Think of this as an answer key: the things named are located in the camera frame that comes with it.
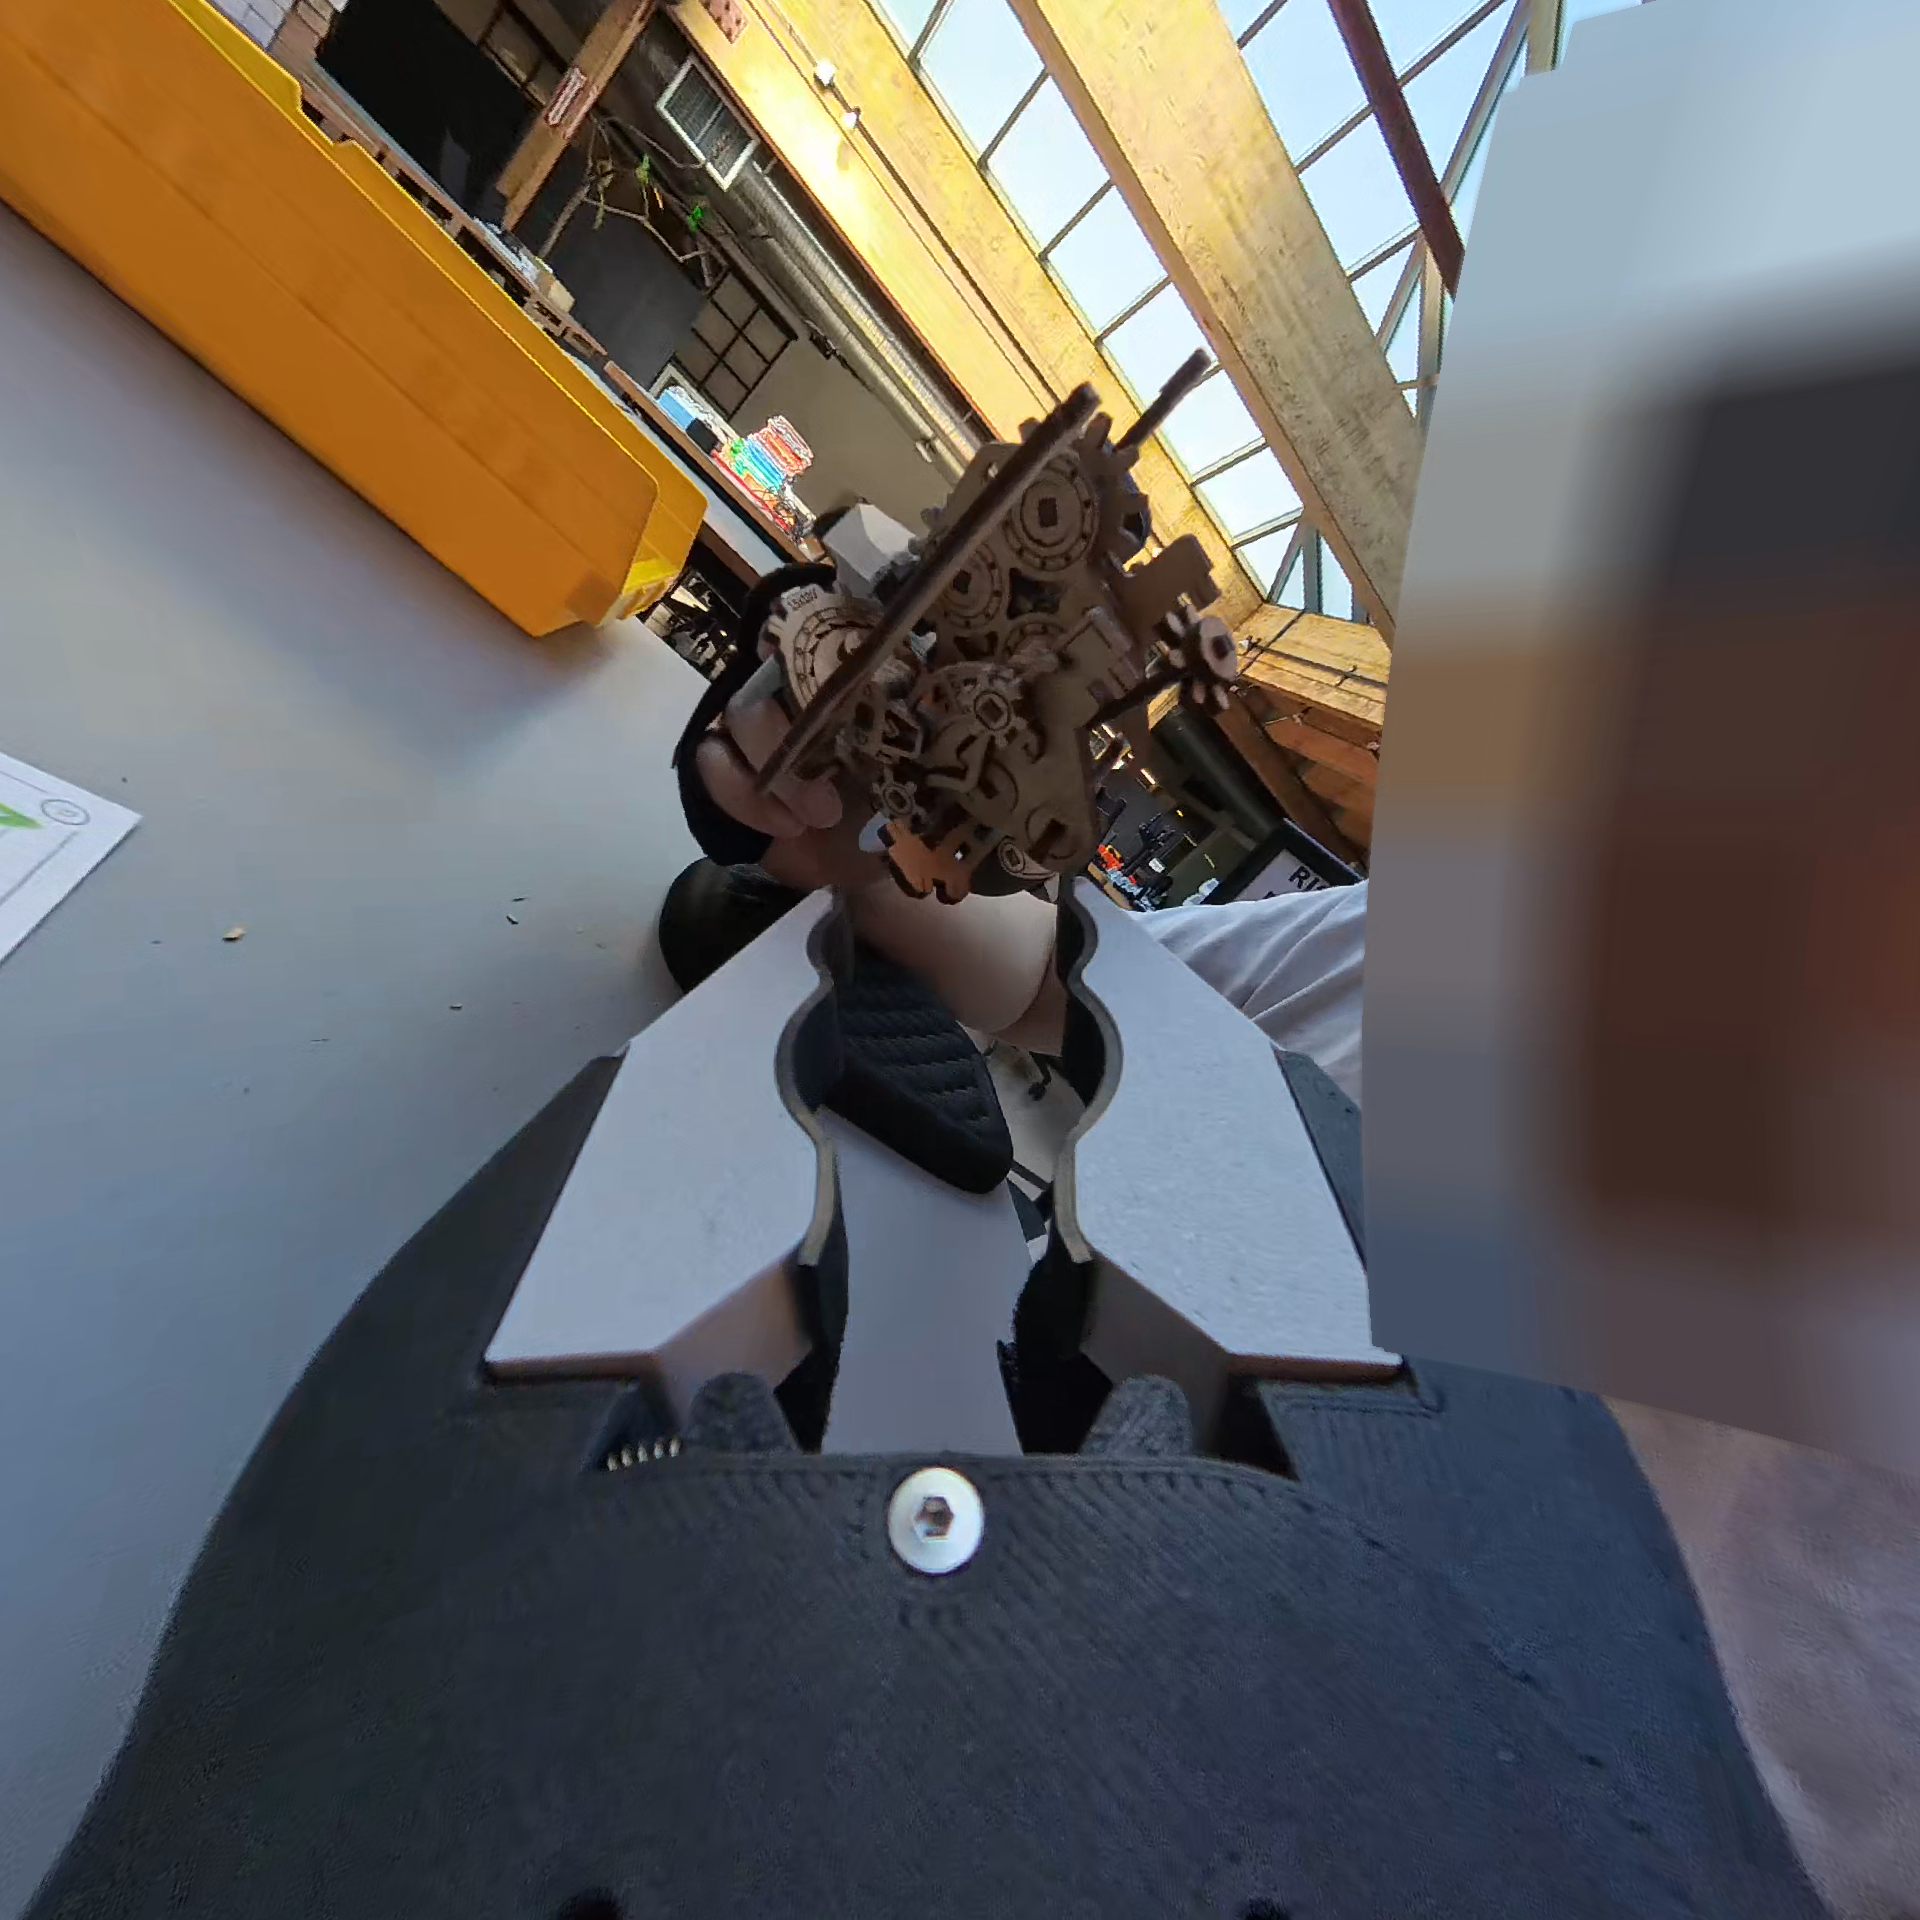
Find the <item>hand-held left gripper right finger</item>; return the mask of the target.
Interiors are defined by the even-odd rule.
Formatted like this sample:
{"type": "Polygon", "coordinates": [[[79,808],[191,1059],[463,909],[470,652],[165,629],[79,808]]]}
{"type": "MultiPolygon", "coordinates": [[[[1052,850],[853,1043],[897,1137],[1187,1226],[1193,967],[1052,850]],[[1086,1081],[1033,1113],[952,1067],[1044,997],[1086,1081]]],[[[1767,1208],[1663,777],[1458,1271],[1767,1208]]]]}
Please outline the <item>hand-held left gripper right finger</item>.
{"type": "Polygon", "coordinates": [[[1091,880],[1058,927],[1080,1115],[1003,1346],[1021,1451],[1076,1453],[1138,1376],[1181,1389],[1204,1446],[1268,1384],[1404,1388],[1370,1333],[1354,1104],[1091,880]]]}

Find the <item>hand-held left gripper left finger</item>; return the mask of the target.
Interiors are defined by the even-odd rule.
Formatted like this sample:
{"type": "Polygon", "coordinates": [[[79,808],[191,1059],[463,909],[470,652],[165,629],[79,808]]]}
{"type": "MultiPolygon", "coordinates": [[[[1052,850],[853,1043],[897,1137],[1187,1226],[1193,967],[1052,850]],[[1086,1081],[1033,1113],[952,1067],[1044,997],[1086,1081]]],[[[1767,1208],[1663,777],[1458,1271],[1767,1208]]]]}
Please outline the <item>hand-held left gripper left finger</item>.
{"type": "Polygon", "coordinates": [[[681,1427],[767,1384],[818,1449],[848,1285],[835,1149],[841,899],[788,909],[618,1057],[485,1353],[493,1381],[636,1381],[681,1427]]]}

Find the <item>wooden gear model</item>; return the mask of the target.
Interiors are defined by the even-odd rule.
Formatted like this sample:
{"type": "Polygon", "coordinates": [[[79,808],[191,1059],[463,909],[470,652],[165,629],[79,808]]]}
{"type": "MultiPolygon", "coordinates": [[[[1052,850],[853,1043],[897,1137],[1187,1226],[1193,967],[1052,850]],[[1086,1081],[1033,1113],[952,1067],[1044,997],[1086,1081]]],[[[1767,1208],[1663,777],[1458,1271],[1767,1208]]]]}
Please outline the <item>wooden gear model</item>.
{"type": "MultiPolygon", "coordinates": [[[[800,764],[835,774],[899,886],[955,904],[1040,892],[1101,842],[1093,737],[1170,691],[1221,709],[1235,639],[1210,612],[1198,539],[1148,551],[1150,511],[1096,406],[800,764]]],[[[784,662],[800,711],[921,557],[936,526],[1021,444],[985,444],[890,584],[864,596],[801,587],[760,651],[784,662]]]]}

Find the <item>person's right forearm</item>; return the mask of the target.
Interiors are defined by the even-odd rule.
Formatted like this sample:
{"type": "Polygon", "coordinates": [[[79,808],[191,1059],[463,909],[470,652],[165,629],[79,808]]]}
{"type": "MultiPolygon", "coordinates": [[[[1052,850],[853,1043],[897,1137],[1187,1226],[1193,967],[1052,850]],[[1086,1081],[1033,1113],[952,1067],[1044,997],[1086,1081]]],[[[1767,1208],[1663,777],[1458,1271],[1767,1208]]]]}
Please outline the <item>person's right forearm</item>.
{"type": "Polygon", "coordinates": [[[1056,1059],[1067,1025],[1061,912],[1018,892],[943,904],[880,879],[847,894],[854,935],[899,964],[976,1039],[1056,1059]]]}

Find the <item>person's right hand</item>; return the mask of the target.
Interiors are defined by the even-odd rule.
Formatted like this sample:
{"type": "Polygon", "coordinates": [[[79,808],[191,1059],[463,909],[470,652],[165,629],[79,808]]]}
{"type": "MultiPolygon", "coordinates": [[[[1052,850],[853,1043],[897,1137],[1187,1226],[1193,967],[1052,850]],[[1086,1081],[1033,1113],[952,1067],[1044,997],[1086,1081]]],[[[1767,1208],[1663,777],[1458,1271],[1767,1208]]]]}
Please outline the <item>person's right hand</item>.
{"type": "Polygon", "coordinates": [[[847,819],[840,794],[828,779],[779,779],[760,790],[763,764],[784,737],[781,715],[769,708],[744,713],[739,724],[716,721],[698,737],[691,770],[718,816],[755,842],[753,868],[795,892],[835,888],[854,892],[874,879],[859,849],[859,829],[847,819]]]}

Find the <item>person in white shirt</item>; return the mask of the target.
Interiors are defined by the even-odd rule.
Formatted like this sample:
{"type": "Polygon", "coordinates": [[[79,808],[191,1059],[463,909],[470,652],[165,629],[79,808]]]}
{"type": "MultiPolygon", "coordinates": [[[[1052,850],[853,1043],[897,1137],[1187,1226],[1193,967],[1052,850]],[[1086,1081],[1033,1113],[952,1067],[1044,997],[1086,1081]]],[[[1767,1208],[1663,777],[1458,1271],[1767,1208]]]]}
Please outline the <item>person in white shirt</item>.
{"type": "MultiPolygon", "coordinates": [[[[1284,1050],[1360,1093],[1365,884],[1148,913],[1284,1050]]],[[[1703,1603],[1759,1779],[1835,1915],[1918,1913],[1918,1490],[1611,1402],[1703,1603]]]]}

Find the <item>black wrist rest pad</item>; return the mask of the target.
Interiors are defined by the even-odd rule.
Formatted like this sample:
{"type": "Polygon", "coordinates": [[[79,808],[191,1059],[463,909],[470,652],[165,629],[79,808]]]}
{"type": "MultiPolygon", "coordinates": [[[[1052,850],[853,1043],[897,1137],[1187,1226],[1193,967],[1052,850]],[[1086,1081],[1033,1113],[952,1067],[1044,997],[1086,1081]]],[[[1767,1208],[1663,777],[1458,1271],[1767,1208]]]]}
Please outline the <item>black wrist rest pad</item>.
{"type": "MultiPolygon", "coordinates": [[[[691,993],[798,904],[752,865],[697,860],[659,907],[670,980],[691,993]]],[[[985,1057],[925,982],[856,939],[838,1022],[835,1115],[950,1187],[985,1193],[1009,1181],[1015,1146],[985,1057]]]]}

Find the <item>framed marker sign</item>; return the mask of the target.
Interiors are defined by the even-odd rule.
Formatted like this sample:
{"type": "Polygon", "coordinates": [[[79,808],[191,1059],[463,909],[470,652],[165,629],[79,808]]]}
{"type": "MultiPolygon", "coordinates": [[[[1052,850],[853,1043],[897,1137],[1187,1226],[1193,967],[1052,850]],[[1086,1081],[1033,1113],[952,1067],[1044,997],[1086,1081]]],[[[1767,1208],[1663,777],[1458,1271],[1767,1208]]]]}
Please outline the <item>framed marker sign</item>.
{"type": "Polygon", "coordinates": [[[1221,876],[1207,880],[1190,901],[1259,901],[1346,888],[1361,880],[1365,874],[1354,864],[1334,854],[1290,819],[1283,819],[1248,852],[1234,857],[1221,876]]]}

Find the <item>white louvred vent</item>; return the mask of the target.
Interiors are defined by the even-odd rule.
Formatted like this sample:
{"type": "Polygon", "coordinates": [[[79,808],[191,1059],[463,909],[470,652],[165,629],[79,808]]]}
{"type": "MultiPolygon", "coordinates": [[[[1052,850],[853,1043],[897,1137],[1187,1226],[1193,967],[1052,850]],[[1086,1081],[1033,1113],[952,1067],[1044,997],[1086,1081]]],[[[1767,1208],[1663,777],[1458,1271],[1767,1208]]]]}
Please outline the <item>white louvred vent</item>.
{"type": "Polygon", "coordinates": [[[684,59],[659,89],[659,117],[720,189],[733,189],[758,149],[718,80],[698,59],[684,59]]]}

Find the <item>yellow plastic bin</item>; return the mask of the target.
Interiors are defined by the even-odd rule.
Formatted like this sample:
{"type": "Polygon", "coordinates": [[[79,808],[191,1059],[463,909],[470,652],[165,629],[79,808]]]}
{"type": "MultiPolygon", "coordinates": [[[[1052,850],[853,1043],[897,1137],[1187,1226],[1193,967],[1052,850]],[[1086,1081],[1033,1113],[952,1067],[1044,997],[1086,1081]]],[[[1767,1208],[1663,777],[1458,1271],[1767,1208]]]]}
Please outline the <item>yellow plastic bin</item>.
{"type": "Polygon", "coordinates": [[[681,575],[704,492],[217,9],[4,4],[3,186],[528,635],[681,575]]]}

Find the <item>assembly instruction booklet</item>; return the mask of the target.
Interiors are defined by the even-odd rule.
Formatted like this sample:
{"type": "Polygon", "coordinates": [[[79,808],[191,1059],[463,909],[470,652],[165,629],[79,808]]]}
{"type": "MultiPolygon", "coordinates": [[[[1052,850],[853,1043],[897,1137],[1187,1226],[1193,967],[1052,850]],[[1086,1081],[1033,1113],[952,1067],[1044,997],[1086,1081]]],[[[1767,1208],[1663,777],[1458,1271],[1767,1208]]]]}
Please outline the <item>assembly instruction booklet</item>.
{"type": "Polygon", "coordinates": [[[141,825],[141,815],[3,755],[3,959],[141,825]]]}

